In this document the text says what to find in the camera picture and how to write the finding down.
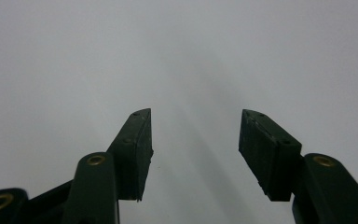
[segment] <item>black plastic part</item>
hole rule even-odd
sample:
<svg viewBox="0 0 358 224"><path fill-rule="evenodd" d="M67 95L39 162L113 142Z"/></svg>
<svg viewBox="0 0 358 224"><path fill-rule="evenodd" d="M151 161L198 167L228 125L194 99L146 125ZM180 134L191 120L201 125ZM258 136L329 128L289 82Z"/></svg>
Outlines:
<svg viewBox="0 0 358 224"><path fill-rule="evenodd" d="M358 224L358 184L345 167L334 158L312 153L304 157L302 168L320 223Z"/></svg>
<svg viewBox="0 0 358 224"><path fill-rule="evenodd" d="M240 153L271 201L290 201L301 144L267 115L243 110Z"/></svg>
<svg viewBox="0 0 358 224"><path fill-rule="evenodd" d="M27 201L23 189L0 189L0 224L23 223L21 210Z"/></svg>
<svg viewBox="0 0 358 224"><path fill-rule="evenodd" d="M130 115L107 149L115 159L120 200L142 200L153 156L151 110Z"/></svg>
<svg viewBox="0 0 358 224"><path fill-rule="evenodd" d="M119 223L115 165L110 153L92 153L78 163L62 224L82 223Z"/></svg>
<svg viewBox="0 0 358 224"><path fill-rule="evenodd" d="M24 210L26 220L35 224L60 223L71 185L72 180L31 199Z"/></svg>

